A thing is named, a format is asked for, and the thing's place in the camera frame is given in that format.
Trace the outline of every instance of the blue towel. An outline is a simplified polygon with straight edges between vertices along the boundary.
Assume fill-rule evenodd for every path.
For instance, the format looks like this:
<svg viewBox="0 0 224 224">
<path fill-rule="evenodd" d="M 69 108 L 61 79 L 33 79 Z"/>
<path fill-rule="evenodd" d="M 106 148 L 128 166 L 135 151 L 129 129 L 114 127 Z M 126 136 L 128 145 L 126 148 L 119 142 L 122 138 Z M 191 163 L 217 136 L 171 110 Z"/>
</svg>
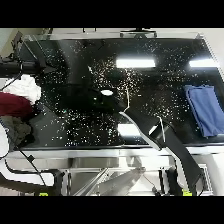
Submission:
<svg viewBox="0 0 224 224">
<path fill-rule="evenodd" d="M 224 134 L 224 113 L 215 95 L 214 86 L 186 85 L 184 89 L 203 137 Z"/>
</svg>

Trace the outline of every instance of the black table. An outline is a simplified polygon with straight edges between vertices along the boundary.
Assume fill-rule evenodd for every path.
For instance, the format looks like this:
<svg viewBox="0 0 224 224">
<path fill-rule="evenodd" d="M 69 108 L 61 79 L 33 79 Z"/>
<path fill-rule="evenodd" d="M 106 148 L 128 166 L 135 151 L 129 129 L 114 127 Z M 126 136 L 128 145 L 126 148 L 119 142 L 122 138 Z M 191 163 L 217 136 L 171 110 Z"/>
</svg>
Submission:
<svg viewBox="0 0 224 224">
<path fill-rule="evenodd" d="M 215 86 L 224 108 L 224 85 L 218 69 L 189 65 L 190 61 L 212 58 L 203 39 L 27 41 L 20 51 L 25 60 L 32 59 L 27 46 L 34 54 L 41 48 L 57 71 L 36 79 L 42 87 L 37 104 L 41 113 L 30 120 L 35 141 L 24 146 L 26 150 L 146 147 L 141 137 L 131 134 L 133 127 L 125 126 L 130 123 L 126 118 L 99 105 L 94 91 L 88 94 L 89 89 L 109 89 L 126 101 L 126 87 L 131 107 L 171 122 L 186 146 L 224 143 L 224 135 L 202 137 L 183 89 L 185 85 Z M 155 67 L 117 68 L 120 58 L 152 59 Z"/>
</svg>

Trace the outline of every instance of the gray cloth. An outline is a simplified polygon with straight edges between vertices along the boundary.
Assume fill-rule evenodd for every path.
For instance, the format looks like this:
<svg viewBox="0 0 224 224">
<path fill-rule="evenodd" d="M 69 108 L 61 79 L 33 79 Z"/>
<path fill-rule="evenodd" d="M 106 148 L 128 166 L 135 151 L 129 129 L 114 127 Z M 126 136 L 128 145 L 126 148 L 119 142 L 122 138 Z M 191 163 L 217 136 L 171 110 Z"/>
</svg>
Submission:
<svg viewBox="0 0 224 224">
<path fill-rule="evenodd" d="M 1 116 L 0 118 L 4 124 L 4 128 L 16 145 L 19 145 L 31 133 L 31 127 L 22 122 L 20 118 L 12 116 Z M 9 139 L 9 151 L 13 151 L 14 148 L 14 143 Z"/>
</svg>

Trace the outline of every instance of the crumpled cloth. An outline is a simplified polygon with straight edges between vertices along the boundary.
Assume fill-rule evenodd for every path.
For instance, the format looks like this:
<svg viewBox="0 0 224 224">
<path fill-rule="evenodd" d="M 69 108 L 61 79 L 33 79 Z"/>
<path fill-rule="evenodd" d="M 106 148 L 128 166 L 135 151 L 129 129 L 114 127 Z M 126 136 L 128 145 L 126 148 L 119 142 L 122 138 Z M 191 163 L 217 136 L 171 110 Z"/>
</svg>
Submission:
<svg viewBox="0 0 224 224">
<path fill-rule="evenodd" d="M 14 143 L 18 146 L 27 135 L 31 133 L 31 127 L 22 122 L 20 118 L 12 116 L 1 116 L 0 123 L 5 128 L 5 131 L 11 136 L 13 142 L 10 138 L 9 141 L 9 151 L 13 151 L 15 148 Z"/>
<path fill-rule="evenodd" d="M 0 116 L 26 117 L 33 112 L 30 101 L 21 96 L 0 92 Z"/>
<path fill-rule="evenodd" d="M 224 134 L 224 113 L 216 97 L 214 86 L 186 85 L 184 89 L 203 137 Z"/>
<path fill-rule="evenodd" d="M 22 75 L 21 80 L 16 80 L 3 90 L 4 93 L 11 93 L 16 96 L 22 96 L 34 105 L 41 97 L 41 87 L 37 86 L 35 79 L 30 75 Z"/>
</svg>

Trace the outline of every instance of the floor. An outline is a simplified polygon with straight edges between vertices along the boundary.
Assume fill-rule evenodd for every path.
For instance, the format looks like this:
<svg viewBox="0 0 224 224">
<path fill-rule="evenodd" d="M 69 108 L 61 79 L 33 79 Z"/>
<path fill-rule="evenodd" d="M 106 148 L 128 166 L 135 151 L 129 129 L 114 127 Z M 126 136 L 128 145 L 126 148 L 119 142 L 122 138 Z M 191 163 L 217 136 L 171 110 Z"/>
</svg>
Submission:
<svg viewBox="0 0 224 224">
<path fill-rule="evenodd" d="M 129 30 L 133 28 L 97 28 L 97 32 L 119 32 L 121 30 Z M 158 32 L 202 32 L 207 38 L 212 51 L 217 58 L 222 71 L 224 71 L 224 28 L 152 28 L 152 30 L 156 30 Z M 95 32 L 94 28 L 85 28 L 86 32 Z M 54 28 L 53 34 L 63 34 L 63 33 L 81 33 L 82 28 Z M 5 80 L 0 79 L 0 87 L 4 85 Z M 222 161 L 224 159 L 224 154 L 220 155 L 209 155 L 209 156 L 196 156 L 195 159 L 202 163 L 212 164 L 212 181 L 213 188 L 216 195 L 224 195 L 224 190 L 222 186 L 224 186 L 224 177 L 222 175 L 224 167 L 222 167 Z M 121 158 L 119 161 L 119 165 L 125 166 L 124 162 L 125 158 Z M 24 159 L 9 159 L 9 165 L 12 168 L 31 168 L 30 165 Z M 35 160 L 35 165 L 37 168 L 67 168 L 68 161 L 67 160 Z M 0 195 L 17 195 L 16 191 L 7 190 L 4 188 L 0 188 Z"/>
</svg>

